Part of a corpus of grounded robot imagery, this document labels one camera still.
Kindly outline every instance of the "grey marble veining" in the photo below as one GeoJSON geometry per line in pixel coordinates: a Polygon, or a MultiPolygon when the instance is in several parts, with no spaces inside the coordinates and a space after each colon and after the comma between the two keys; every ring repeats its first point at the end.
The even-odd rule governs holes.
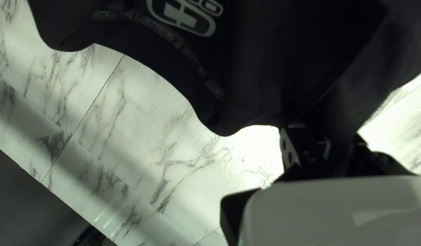
{"type": "Polygon", "coordinates": [[[0,77],[72,135],[123,54],[60,52],[41,39],[26,0],[0,0],[0,77]]]}
{"type": "Polygon", "coordinates": [[[0,149],[38,181],[70,136],[0,78],[0,149]]]}
{"type": "Polygon", "coordinates": [[[382,151],[421,174],[421,85],[359,130],[372,151],[382,151]]]}
{"type": "Polygon", "coordinates": [[[384,112],[389,107],[393,106],[394,104],[402,100],[409,93],[418,89],[420,86],[421,86],[421,73],[417,77],[415,77],[413,80],[406,83],[404,86],[401,86],[400,88],[390,93],[388,98],[385,99],[385,101],[379,106],[379,108],[372,114],[372,116],[361,127],[364,127],[365,125],[369,124],[382,112],[384,112]]]}
{"type": "Polygon", "coordinates": [[[119,246],[191,246],[219,227],[224,195],[282,171],[277,128],[215,135],[173,86],[126,56],[43,184],[119,246]]]}
{"type": "Polygon", "coordinates": [[[218,227],[192,246],[228,246],[223,230],[218,227]]]}

